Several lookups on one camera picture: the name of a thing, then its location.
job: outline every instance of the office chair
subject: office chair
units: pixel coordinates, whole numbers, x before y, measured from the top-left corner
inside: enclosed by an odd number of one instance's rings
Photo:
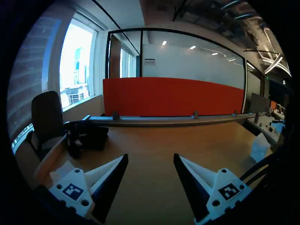
[[[31,103],[31,118],[34,132],[28,133],[26,141],[42,160],[57,139],[66,133],[58,94],[48,91],[37,95]]]

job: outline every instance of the chair backrest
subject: chair backrest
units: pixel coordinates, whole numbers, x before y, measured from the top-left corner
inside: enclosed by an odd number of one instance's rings
[[[40,144],[64,135],[62,108],[55,91],[44,92],[32,100],[31,118]]]

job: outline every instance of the sky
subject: sky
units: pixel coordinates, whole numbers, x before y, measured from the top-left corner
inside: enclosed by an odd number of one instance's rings
[[[64,38],[63,49],[60,58],[61,88],[70,86],[74,78],[74,56],[75,50],[82,47],[85,49],[85,60],[90,61],[90,49],[93,34],[74,25],[70,24]]]

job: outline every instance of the orange desk divider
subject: orange desk divider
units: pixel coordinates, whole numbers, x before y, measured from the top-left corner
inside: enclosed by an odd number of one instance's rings
[[[273,110],[275,110],[276,109],[276,102],[271,101],[271,107],[272,107]]]
[[[103,80],[105,115],[191,116],[241,112],[244,90],[205,81],[138,77]]]

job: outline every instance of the desk surface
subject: desk surface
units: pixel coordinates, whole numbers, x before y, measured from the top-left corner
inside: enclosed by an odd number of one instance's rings
[[[174,128],[111,127],[108,136],[103,151],[83,152],[79,160],[64,152],[51,169],[70,160],[86,172],[127,153],[129,163],[107,225],[194,224],[173,164],[174,153],[212,171],[228,168],[238,177],[255,164],[249,157],[255,136],[236,122]],[[52,185],[49,176],[45,185]]]
[[[275,129],[273,128],[273,131],[269,131],[269,125],[270,123],[275,120],[274,117],[268,117],[266,115],[260,116],[258,119],[257,124],[254,123],[254,118],[247,119],[247,121],[252,124],[253,126],[257,127],[265,136],[268,136],[269,139],[272,141],[270,144],[276,144],[278,142],[280,133],[275,132]]]

